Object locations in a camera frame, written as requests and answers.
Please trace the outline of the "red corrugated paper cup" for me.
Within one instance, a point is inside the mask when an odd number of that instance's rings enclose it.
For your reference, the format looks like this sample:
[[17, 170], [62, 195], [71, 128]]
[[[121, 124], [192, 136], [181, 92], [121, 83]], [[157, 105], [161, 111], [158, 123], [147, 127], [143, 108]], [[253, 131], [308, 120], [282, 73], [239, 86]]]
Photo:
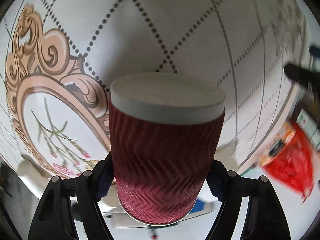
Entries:
[[214, 159], [225, 98], [214, 84], [178, 74], [112, 82], [111, 155], [119, 202], [131, 217], [167, 225], [190, 212]]

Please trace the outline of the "red plastic bag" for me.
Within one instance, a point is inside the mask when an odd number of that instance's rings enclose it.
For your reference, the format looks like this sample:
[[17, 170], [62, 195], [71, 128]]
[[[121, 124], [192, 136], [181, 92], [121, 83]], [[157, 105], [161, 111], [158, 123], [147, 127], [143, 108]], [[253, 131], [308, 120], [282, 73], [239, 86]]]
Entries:
[[313, 191], [313, 149], [295, 122], [286, 121], [259, 156], [258, 164], [305, 201]]

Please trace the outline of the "floral patterned tablecloth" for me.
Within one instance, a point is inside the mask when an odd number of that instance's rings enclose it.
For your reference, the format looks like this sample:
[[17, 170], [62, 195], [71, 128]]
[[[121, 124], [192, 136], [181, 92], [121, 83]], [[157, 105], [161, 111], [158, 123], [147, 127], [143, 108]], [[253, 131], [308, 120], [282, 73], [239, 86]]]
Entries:
[[278, 120], [312, 35], [296, 0], [14, 0], [1, 18], [1, 157], [76, 176], [110, 151], [111, 83], [202, 78], [225, 95], [219, 146], [240, 167]]

